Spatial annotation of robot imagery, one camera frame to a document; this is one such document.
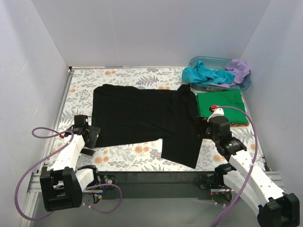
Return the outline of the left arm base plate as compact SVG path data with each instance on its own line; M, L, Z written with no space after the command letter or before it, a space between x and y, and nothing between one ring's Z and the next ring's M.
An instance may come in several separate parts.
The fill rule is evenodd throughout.
M116 176L115 175L99 175L98 184L116 184ZM114 186L99 186L96 189L113 190L114 188L115 188Z

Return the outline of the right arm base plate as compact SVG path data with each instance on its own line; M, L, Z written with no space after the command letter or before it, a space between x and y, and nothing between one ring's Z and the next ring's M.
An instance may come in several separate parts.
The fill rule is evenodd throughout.
M194 183L201 190L221 188L219 179L215 174L199 174L194 179Z

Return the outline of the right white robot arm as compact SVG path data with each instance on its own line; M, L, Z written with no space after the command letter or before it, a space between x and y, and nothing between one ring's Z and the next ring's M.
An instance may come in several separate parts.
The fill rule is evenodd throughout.
M232 136L226 117L199 117L192 132L211 139L226 164L215 168L213 175L203 177L202 185L229 188L254 211L261 227L297 227L300 225L300 201L286 193L257 165L245 145Z

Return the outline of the black t shirt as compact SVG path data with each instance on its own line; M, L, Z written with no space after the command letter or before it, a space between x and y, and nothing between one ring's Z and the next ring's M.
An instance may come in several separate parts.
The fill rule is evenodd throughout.
M104 84L93 91L97 148L162 139L162 158L195 168L202 145L193 131L198 116L190 85L161 90Z

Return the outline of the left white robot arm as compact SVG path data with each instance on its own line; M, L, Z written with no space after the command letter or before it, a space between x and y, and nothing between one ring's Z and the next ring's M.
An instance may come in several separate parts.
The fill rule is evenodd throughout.
M40 175L44 206L48 212L79 207L86 187L96 189L101 183L95 165L76 167L82 154L94 155L100 128L90 125L88 116L76 115L68 130L74 133L72 142L59 152L50 169L45 167Z

